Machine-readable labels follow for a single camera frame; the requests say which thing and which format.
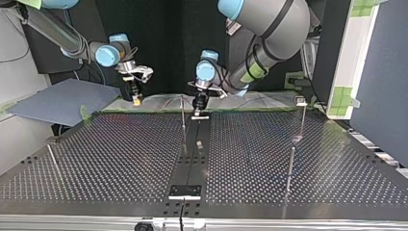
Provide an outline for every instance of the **metal pin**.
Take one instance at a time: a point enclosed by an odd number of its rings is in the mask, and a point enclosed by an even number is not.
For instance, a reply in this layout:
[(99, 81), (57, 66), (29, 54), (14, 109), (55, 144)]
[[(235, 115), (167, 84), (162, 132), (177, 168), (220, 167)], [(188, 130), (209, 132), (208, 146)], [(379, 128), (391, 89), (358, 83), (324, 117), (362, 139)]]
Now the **metal pin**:
[(56, 165), (56, 164), (57, 164), (57, 160), (55, 159), (54, 152), (53, 152), (53, 150), (52, 150), (51, 145), (50, 145), (50, 144), (47, 144), (47, 148), (48, 148), (48, 152), (49, 152), (50, 155), (51, 155), (53, 164)]
[(183, 95), (181, 96), (180, 107), (181, 107), (181, 117), (182, 117), (182, 121), (183, 121), (182, 127), (183, 127), (184, 132), (186, 132), (186, 117), (185, 117), (185, 113), (184, 113), (184, 97), (183, 97)]
[(286, 185), (287, 193), (291, 192), (291, 181), (292, 181), (293, 162), (294, 162), (294, 152), (295, 151), (296, 151), (296, 148), (292, 147), (291, 148), (291, 156), (290, 156), (290, 159), (289, 159), (288, 183)]
[(307, 105), (303, 107), (302, 130), (303, 130), (303, 126), (305, 125), (306, 109), (307, 109)]

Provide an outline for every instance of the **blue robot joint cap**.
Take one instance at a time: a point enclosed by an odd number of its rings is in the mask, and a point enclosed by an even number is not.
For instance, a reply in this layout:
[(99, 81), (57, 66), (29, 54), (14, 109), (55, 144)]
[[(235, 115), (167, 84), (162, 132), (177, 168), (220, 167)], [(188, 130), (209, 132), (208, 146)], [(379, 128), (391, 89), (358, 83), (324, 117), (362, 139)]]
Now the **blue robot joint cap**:
[(105, 67), (111, 67), (120, 62), (120, 53), (114, 46), (103, 45), (96, 51), (95, 59)]
[(214, 61), (218, 61), (219, 54), (212, 50), (203, 50), (201, 53), (201, 59), (211, 59)]
[(197, 79), (212, 81), (216, 77), (216, 68), (208, 61), (201, 61), (196, 68)]

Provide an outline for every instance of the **green tape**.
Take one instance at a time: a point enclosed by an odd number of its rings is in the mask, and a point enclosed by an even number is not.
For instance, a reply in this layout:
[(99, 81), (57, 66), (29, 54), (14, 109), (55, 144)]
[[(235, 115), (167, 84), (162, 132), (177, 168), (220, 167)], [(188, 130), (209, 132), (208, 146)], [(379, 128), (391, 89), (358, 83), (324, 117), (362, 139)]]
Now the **green tape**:
[[(262, 79), (266, 75), (264, 71), (261, 69), (260, 66), (258, 66), (257, 63), (255, 63), (252, 67), (249, 68), (249, 71), (251, 74), (255, 77), (255, 79)], [(250, 84), (254, 81), (254, 79), (249, 75), (249, 73), (246, 72), (246, 74), (241, 78), (241, 82)]]
[(377, 0), (355, 0), (351, 17), (371, 16), (372, 8), (377, 4)]
[(346, 116), (351, 106), (351, 92), (353, 88), (335, 87), (333, 98), (328, 111), (330, 116)]
[(36, 9), (40, 9), (41, 8), (41, 0), (17, 0), (17, 2), (20, 2), (22, 4), (25, 4), (27, 6), (36, 8)]
[(14, 106), (15, 103), (9, 103), (9, 104), (5, 104), (3, 106), (0, 107), (0, 116), (7, 114), (7, 110)]
[(87, 107), (85, 107), (85, 105), (81, 106), (81, 117), (85, 124), (87, 124), (91, 118), (91, 116), (88, 114)]

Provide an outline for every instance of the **cable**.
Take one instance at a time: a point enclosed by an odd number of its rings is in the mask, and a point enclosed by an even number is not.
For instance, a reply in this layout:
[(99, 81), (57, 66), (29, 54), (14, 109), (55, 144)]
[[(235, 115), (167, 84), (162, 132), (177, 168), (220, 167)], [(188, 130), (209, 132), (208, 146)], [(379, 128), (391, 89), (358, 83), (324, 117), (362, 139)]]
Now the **cable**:
[(102, 68), (99, 66), (98, 62), (95, 62), (95, 64), (98, 67), (99, 71), (101, 72), (101, 76), (102, 76), (102, 79), (103, 79), (103, 85), (106, 85), (106, 78), (105, 78), (105, 74), (103, 73)]
[[(315, 94), (315, 96), (316, 96), (316, 98), (318, 99), (318, 102), (320, 103), (320, 105), (321, 105), (321, 103), (323, 103), (323, 101), (321, 101), (320, 100), (320, 98), (319, 98), (319, 96), (318, 96), (318, 93), (316, 92), (316, 90), (315, 90), (315, 86), (313, 85), (313, 82), (312, 82), (312, 79), (310, 78), (310, 75), (309, 75), (309, 67), (308, 67), (308, 65), (307, 65), (307, 63), (306, 63), (306, 52), (305, 52), (305, 49), (304, 49), (304, 47), (302, 47), (301, 48), (301, 50), (302, 50), (302, 53), (303, 53), (303, 56), (304, 56), (304, 66), (305, 66), (305, 69), (306, 69), (306, 78), (309, 80), (309, 82), (310, 82), (310, 86), (312, 87), (312, 91), (313, 91), (313, 93)], [(324, 106), (323, 105), (321, 105), (321, 107), (323, 108), (323, 110), (324, 110), (324, 112), (327, 114), (327, 110), (326, 110), (326, 108), (324, 108)]]
[(20, 29), (17, 28), (17, 26), (13, 23), (13, 21), (9, 18), (6, 12), (1, 11), (3, 15), (6, 17), (6, 19), (9, 21), (9, 23), (15, 28), (15, 30), (23, 37), (25, 38), (25, 35), (23, 32), (20, 31)]
[(241, 107), (245, 106), (246, 104), (248, 104), (248, 103), (250, 103), (250, 102), (254, 102), (254, 101), (261, 100), (261, 99), (266, 99), (266, 98), (270, 98), (270, 97), (259, 97), (259, 98), (256, 98), (256, 99), (248, 100), (248, 101), (246, 101), (245, 103), (241, 104), (240, 107), (237, 107), (237, 108), (235, 108), (235, 109), (232, 109), (231, 112), (234, 112), (234, 111), (236, 111), (237, 109), (240, 109)]
[[(88, 70), (89, 80), (90, 80), (90, 76), (92, 76), (97, 82), (99, 82), (100, 84), (103, 84), (103, 79), (102, 79), (102, 76), (99, 74), (99, 72), (96, 71), (91, 65), (87, 63), (84, 63), (84, 65), (85, 65), (85, 68)], [(99, 77), (99, 80), (97, 80), (97, 78), (95, 78), (95, 76), (91, 74), (90, 71), (93, 71), (94, 73), (96, 73), (96, 75)]]
[(24, 55), (22, 55), (22, 56), (20, 56), (20, 57), (18, 57), (18, 58), (11, 59), (11, 60), (0, 61), (0, 64), (11, 63), (11, 62), (15, 62), (15, 61), (22, 60), (22, 59), (24, 59), (29, 53), (30, 53), (30, 47), (27, 46), (27, 50), (26, 50), (26, 52), (24, 53)]
[[(5, 12), (3, 12), (3, 11), (1, 11), (1, 12), (2, 12), (3, 15), (7, 18), (8, 22), (15, 28), (15, 30), (16, 30), (21, 36), (23, 36), (23, 37), (25, 38), (24, 34), (23, 34), (20, 30), (18, 30), (17, 26), (15, 26), (15, 24), (12, 22), (12, 20), (9, 18), (9, 16), (8, 16)], [(27, 45), (27, 50), (24, 52), (23, 55), (21, 55), (20, 57), (17, 57), (17, 58), (10, 59), (10, 60), (0, 61), (0, 64), (11, 63), (11, 62), (15, 62), (15, 61), (22, 60), (22, 59), (24, 59), (29, 53), (30, 53), (30, 47)]]
[(186, 199), (183, 200), (183, 205), (181, 206), (181, 211), (180, 211), (180, 231), (184, 231), (184, 223), (183, 223), (183, 212), (184, 212), (184, 203), (186, 202)]
[(74, 70), (74, 74), (75, 74), (75, 77), (77, 78), (77, 80), (80, 80), (80, 79), (79, 79), (79, 76), (78, 76), (78, 73), (76, 72), (76, 70)]

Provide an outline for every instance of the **metal frame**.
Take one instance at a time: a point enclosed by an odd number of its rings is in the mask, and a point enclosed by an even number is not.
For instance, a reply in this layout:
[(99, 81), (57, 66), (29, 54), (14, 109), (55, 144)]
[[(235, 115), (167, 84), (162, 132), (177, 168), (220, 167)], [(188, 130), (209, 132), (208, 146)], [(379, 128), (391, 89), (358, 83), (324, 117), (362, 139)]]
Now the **metal frame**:
[[(0, 216), (0, 230), (134, 230), (139, 222), (151, 223), (156, 231), (180, 230), (177, 218)], [(368, 220), (190, 219), (186, 230), (407, 230), (408, 222)]]

